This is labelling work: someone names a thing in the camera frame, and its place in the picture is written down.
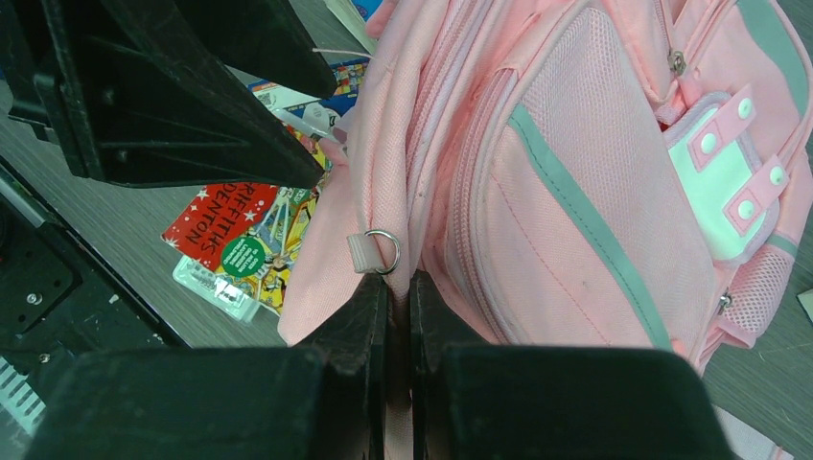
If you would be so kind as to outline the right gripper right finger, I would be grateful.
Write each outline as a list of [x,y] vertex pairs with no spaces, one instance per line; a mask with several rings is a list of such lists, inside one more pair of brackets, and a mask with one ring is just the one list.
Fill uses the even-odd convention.
[[443,300],[425,271],[410,281],[411,390],[416,459],[487,459],[484,338]]

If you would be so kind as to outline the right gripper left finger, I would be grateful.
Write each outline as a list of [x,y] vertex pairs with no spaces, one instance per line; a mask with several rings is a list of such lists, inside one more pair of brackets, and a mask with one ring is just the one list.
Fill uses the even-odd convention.
[[351,298],[300,343],[322,364],[311,396],[310,459],[384,458],[388,308],[383,277],[366,274]]

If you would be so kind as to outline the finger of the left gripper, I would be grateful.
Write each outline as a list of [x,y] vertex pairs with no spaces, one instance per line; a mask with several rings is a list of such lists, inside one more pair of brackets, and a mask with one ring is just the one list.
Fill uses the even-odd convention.
[[207,51],[229,67],[328,99],[337,80],[288,1],[189,0],[176,6]]
[[207,51],[177,1],[46,1],[35,88],[72,172],[125,187],[259,182],[323,170]]

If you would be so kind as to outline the red comic paperback book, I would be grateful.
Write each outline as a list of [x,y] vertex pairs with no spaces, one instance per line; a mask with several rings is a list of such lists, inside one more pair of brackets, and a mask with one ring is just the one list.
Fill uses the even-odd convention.
[[322,191],[261,183],[202,187],[161,239],[280,314]]

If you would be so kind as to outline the pink student backpack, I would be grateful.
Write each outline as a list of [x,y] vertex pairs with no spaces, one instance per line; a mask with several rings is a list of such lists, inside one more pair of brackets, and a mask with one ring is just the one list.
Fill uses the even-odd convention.
[[812,205],[812,63],[775,1],[384,1],[287,287],[295,344],[381,271],[486,339],[703,370],[772,321]]

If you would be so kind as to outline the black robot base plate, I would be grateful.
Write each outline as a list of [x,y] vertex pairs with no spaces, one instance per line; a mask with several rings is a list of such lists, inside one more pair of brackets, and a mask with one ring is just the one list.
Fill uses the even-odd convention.
[[82,355],[185,341],[1,164],[1,361],[43,399]]

